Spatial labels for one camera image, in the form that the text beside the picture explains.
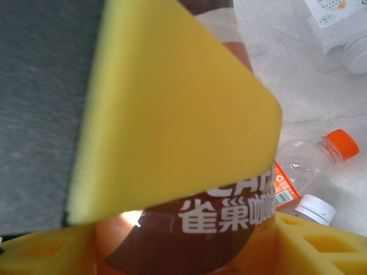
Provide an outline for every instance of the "brown bottle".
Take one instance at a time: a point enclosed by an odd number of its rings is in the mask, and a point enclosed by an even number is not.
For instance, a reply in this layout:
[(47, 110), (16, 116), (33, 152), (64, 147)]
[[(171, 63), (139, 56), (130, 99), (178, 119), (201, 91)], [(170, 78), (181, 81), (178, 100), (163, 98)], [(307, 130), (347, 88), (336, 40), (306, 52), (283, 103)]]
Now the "brown bottle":
[[(232, 1), (181, 2), (251, 69)], [(98, 223), (99, 274), (271, 274), (273, 174)]]

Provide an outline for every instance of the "white marble floor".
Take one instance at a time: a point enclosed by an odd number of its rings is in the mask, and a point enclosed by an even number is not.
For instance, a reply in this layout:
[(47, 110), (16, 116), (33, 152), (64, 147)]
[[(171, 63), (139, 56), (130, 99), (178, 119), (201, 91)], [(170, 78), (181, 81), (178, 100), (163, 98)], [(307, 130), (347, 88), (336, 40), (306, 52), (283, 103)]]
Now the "white marble floor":
[(324, 70), (290, 1), (235, 0), (241, 33), (256, 75), (282, 105), (280, 144), (342, 128), (360, 146), (315, 192), (337, 209), (332, 226), (367, 236), (367, 75)]

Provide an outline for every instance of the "orange bottle cap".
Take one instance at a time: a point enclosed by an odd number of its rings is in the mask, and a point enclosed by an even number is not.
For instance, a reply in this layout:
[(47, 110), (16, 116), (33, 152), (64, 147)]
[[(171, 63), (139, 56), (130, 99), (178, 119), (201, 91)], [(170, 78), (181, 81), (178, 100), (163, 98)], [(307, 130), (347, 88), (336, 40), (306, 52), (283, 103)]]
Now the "orange bottle cap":
[(337, 129), (325, 138), (336, 147), (344, 160), (350, 159), (360, 152), (358, 144), (344, 130)]

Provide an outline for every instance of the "orange label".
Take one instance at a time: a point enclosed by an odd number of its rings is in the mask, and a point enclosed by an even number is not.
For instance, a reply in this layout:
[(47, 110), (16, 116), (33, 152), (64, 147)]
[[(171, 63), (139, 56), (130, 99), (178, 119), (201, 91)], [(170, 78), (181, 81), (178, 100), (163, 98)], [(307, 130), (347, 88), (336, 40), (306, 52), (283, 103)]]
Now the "orange label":
[(300, 198), (292, 183), (288, 180), (283, 170), (276, 163), (275, 170), (275, 206), (279, 210)]

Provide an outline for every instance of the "white bottle cap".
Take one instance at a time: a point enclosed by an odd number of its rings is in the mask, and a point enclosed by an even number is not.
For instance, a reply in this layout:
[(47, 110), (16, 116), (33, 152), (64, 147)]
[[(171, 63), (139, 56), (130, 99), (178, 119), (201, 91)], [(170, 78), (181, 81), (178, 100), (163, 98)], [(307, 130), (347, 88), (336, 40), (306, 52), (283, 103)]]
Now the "white bottle cap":
[(335, 216), (333, 206), (312, 195), (304, 195), (294, 211), (322, 225), (329, 225)]
[(346, 44), (343, 63), (351, 73), (367, 73), (367, 36)]

